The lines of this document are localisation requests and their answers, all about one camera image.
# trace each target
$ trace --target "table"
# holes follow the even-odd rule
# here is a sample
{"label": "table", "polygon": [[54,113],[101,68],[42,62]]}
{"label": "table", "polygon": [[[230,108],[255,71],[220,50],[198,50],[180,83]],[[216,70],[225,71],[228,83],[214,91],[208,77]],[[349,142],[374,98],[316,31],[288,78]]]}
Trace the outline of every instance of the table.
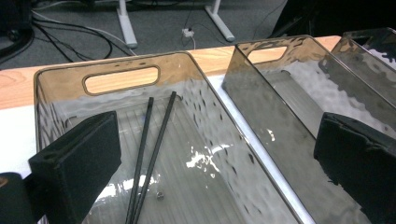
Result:
{"label": "table", "polygon": [[[339,39],[340,36],[326,36],[317,38],[317,41],[331,50]],[[233,49],[234,47],[197,49],[189,53],[210,77],[225,74]],[[278,55],[279,50],[272,49],[259,52],[256,57],[266,61]],[[30,174],[27,160],[35,154],[33,78],[35,72],[48,67],[50,66],[0,71],[0,173],[17,172],[22,177]]]}

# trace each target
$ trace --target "gray carpet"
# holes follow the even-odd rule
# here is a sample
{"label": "gray carpet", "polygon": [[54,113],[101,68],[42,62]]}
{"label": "gray carpet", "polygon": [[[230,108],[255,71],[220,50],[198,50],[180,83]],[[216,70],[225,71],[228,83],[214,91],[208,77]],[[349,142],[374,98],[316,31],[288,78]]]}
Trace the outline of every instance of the gray carpet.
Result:
{"label": "gray carpet", "polygon": [[[169,0],[158,2],[172,3]],[[117,2],[96,3],[94,8],[88,8],[80,3],[67,3],[36,12],[57,21],[102,29],[123,39],[116,12],[117,4]],[[174,7],[155,8],[128,4],[129,16],[138,42],[134,52],[137,55],[145,55],[193,49],[193,42],[189,38],[182,37],[181,34],[190,12],[186,26],[194,31],[197,49],[230,46],[237,42],[263,39],[272,33],[286,0],[222,0],[219,15],[235,36],[236,40],[233,43],[224,39],[206,14],[204,5],[211,4],[211,0],[187,1]],[[46,40],[46,37],[38,29],[34,30],[36,38],[32,45],[16,57],[0,64],[1,69],[67,63],[65,57],[55,47],[41,40]],[[109,50],[106,41],[97,36],[63,30],[46,30],[93,59],[102,59]],[[127,51],[127,48],[116,39],[111,37],[110,39]],[[81,61],[73,51],[65,47],[62,49],[73,61]],[[113,49],[110,58],[124,56],[126,55],[120,50]]]}

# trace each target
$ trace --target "white table leg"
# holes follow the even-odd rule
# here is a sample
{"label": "white table leg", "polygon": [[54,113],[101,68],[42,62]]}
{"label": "white table leg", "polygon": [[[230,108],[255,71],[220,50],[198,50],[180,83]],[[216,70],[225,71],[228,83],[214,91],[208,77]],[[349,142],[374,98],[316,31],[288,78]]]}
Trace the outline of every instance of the white table leg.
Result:
{"label": "white table leg", "polygon": [[229,42],[235,41],[235,36],[231,33],[228,27],[225,25],[224,21],[219,16],[219,6],[221,0],[214,0],[212,6],[205,6],[207,14],[209,14],[212,21],[218,26],[221,33],[224,35],[225,39]]}
{"label": "white table leg", "polygon": [[131,21],[128,17],[128,12],[126,10],[125,0],[120,0],[120,7],[117,8],[119,14],[120,25],[122,29],[122,34],[128,48],[137,48],[136,37],[134,36],[134,30],[132,28]]}

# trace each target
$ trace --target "chopsticks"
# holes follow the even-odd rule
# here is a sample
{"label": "chopsticks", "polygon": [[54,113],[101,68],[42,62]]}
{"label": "chopsticks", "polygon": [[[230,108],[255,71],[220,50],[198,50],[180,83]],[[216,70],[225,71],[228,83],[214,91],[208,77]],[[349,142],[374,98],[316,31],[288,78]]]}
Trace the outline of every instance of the chopsticks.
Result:
{"label": "chopsticks", "polygon": [[132,187],[131,198],[129,200],[126,223],[132,222],[133,214],[135,213],[135,201],[136,201],[136,195],[137,195],[137,188],[139,187],[139,182],[140,182],[140,170],[142,168],[142,163],[143,163],[143,153],[145,151],[146,139],[148,137],[149,120],[151,117],[153,103],[154,103],[154,98],[153,97],[148,98],[148,109],[146,111],[146,119],[145,119],[145,124],[143,127],[142,138],[140,139],[140,147],[139,147],[139,152],[137,155],[136,168],[134,169],[134,185]]}
{"label": "chopsticks", "polygon": [[157,142],[155,144],[154,151],[152,152],[151,159],[150,159],[150,162],[148,165],[148,171],[146,173],[145,183],[143,184],[143,188],[141,190],[140,197],[137,197],[137,188],[138,188],[138,183],[140,180],[140,170],[141,170],[142,161],[143,161],[143,152],[145,150],[147,134],[149,131],[149,120],[150,120],[152,105],[153,105],[153,101],[154,101],[154,99],[152,97],[150,97],[148,99],[148,110],[146,113],[146,120],[145,120],[145,124],[144,124],[144,128],[143,128],[142,138],[140,141],[140,147],[139,147],[139,152],[138,152],[138,156],[137,156],[137,163],[136,163],[136,168],[135,168],[135,172],[134,172],[134,186],[132,189],[131,198],[130,198],[129,205],[128,205],[128,213],[127,213],[127,218],[126,218],[126,222],[125,222],[126,224],[131,224],[131,223],[136,224],[139,219],[140,212],[143,207],[143,202],[145,201],[146,193],[149,188],[149,181],[151,179],[152,172],[154,170],[155,161],[157,160],[157,156],[160,151],[160,146],[163,141],[163,135],[165,134],[166,124],[168,123],[168,120],[170,118],[176,96],[177,96],[177,93],[175,91],[172,91],[171,98],[169,100],[168,106],[166,107],[165,116],[163,117],[163,124],[162,124],[160,132],[158,134]]}

